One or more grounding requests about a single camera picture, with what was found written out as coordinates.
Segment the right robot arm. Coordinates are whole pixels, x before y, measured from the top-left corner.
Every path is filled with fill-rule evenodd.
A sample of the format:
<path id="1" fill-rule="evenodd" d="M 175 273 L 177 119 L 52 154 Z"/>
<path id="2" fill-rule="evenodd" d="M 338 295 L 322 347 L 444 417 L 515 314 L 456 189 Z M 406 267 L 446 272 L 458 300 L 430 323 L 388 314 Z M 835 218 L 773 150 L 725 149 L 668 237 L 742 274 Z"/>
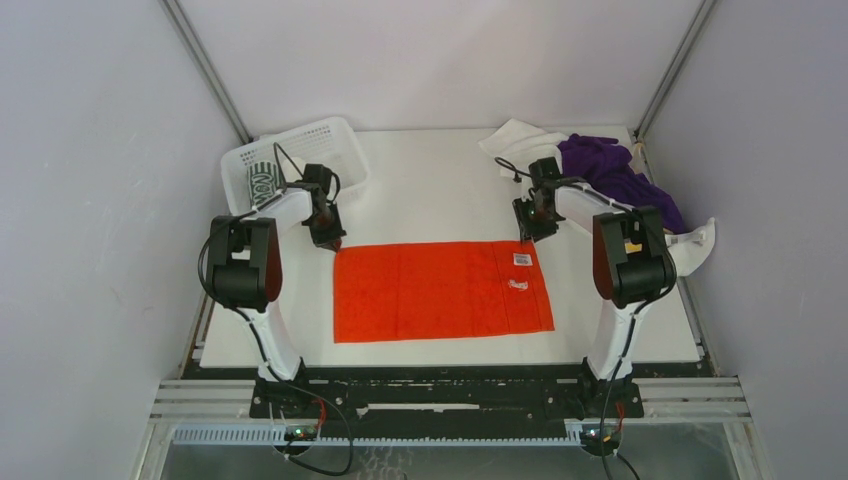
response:
<path id="1" fill-rule="evenodd" d="M 651 206 L 621 203 L 582 178 L 564 176 L 553 157 L 537 160 L 525 170 L 501 157 L 495 161 L 516 181 L 530 183 L 526 197 L 513 202 L 521 241 L 551 237 L 565 220 L 591 236 L 592 278 L 603 304 L 585 359 L 593 379 L 577 393 L 584 412 L 605 415 L 618 400 L 612 382 L 632 372 L 631 349 L 646 312 L 676 283 L 677 269 L 661 214 Z"/>

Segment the orange towel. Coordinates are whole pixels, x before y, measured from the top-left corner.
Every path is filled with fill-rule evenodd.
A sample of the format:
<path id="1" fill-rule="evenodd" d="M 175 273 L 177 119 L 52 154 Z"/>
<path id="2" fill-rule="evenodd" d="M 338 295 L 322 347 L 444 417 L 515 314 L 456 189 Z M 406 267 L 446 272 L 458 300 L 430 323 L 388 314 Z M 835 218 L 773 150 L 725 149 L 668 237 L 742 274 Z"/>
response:
<path id="1" fill-rule="evenodd" d="M 552 331 L 530 242 L 357 246 L 334 261 L 334 340 L 374 343 Z"/>

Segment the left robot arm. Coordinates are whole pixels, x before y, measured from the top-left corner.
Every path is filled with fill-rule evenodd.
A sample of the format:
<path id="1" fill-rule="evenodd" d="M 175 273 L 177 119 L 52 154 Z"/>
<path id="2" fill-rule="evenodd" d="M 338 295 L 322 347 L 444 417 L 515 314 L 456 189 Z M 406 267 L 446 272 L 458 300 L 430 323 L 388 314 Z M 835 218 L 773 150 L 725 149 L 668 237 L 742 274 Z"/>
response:
<path id="1" fill-rule="evenodd" d="M 273 401 L 290 417 L 310 409 L 313 392 L 295 379 L 302 357 L 278 305 L 284 280 L 279 237 L 304 226 L 315 247 L 338 252 L 346 234 L 336 204 L 339 176 L 310 163 L 298 173 L 289 182 L 279 164 L 250 167 L 247 210 L 215 217 L 198 258 L 201 286 L 245 321 L 257 345 L 258 372 L 267 381 L 281 382 Z"/>

